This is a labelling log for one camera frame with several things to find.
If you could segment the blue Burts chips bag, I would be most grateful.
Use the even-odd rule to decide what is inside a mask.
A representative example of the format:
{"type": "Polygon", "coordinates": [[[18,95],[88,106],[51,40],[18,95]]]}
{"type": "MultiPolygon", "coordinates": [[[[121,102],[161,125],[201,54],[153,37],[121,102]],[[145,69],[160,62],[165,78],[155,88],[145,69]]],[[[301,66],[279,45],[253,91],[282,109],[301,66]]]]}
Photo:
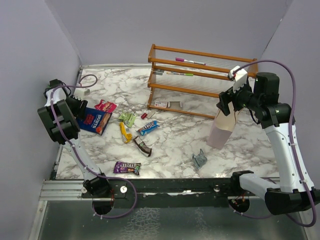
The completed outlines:
{"type": "Polygon", "coordinates": [[[81,130],[102,136],[111,119],[111,116],[112,113],[86,107],[84,115],[77,117],[76,121],[81,130]]]}

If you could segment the white paper bag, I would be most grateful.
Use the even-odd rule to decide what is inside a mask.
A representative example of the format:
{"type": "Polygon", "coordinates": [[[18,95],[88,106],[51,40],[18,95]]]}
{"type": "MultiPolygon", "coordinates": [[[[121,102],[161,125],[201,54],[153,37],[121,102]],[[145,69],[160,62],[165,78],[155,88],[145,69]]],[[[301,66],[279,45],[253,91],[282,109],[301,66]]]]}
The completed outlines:
{"type": "Polygon", "coordinates": [[[230,138],[238,122],[238,115],[241,112],[235,111],[233,103],[228,104],[230,114],[225,116],[219,109],[211,126],[206,144],[210,147],[221,150],[230,138]]]}

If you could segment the red candy packet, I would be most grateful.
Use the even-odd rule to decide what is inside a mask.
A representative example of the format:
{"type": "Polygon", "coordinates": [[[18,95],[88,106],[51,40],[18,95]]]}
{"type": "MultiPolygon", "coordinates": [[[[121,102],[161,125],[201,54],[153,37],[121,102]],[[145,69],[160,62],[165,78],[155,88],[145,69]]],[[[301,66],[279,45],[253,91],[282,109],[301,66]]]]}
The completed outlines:
{"type": "Polygon", "coordinates": [[[94,106],[94,108],[106,113],[112,113],[117,108],[117,105],[113,102],[101,99],[100,102],[94,106]]]}

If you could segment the green snack packet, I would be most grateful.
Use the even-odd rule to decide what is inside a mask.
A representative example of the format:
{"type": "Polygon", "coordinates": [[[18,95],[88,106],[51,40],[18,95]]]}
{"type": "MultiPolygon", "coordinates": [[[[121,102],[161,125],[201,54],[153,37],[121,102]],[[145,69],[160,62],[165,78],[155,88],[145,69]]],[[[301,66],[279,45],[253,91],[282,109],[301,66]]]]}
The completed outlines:
{"type": "Polygon", "coordinates": [[[127,127],[131,128],[136,120],[136,116],[133,113],[123,112],[118,117],[120,122],[123,122],[127,127]]]}

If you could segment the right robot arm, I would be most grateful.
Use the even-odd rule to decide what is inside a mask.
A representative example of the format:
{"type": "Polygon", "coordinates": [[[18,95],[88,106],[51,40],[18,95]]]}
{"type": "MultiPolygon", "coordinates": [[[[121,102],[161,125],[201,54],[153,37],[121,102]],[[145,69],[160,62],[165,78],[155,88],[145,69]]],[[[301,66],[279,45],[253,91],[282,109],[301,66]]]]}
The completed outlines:
{"type": "Polygon", "coordinates": [[[230,191],[240,196],[249,191],[264,200],[272,215],[306,211],[319,204],[320,191],[315,188],[305,168],[296,137],[292,108],[279,103],[279,77],[270,72],[258,72],[254,87],[249,84],[248,73],[233,69],[228,77],[234,82],[219,94],[217,107],[225,116],[243,108],[265,131],[276,159],[280,182],[269,182],[250,170],[234,172],[230,178],[230,191]]]}

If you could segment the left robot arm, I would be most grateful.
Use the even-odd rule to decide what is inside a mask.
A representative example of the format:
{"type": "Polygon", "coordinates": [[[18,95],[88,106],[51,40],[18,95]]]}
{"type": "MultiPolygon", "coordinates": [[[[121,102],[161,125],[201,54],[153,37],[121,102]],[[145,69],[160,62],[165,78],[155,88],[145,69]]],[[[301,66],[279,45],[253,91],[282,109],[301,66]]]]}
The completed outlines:
{"type": "Polygon", "coordinates": [[[80,137],[81,126],[85,125],[100,134],[106,128],[110,114],[88,112],[88,101],[83,99],[86,90],[78,85],[71,92],[71,85],[53,79],[44,90],[46,103],[37,113],[53,142],[68,150],[83,175],[83,187],[91,196],[106,197],[112,187],[106,175],[93,162],[80,137]]]}

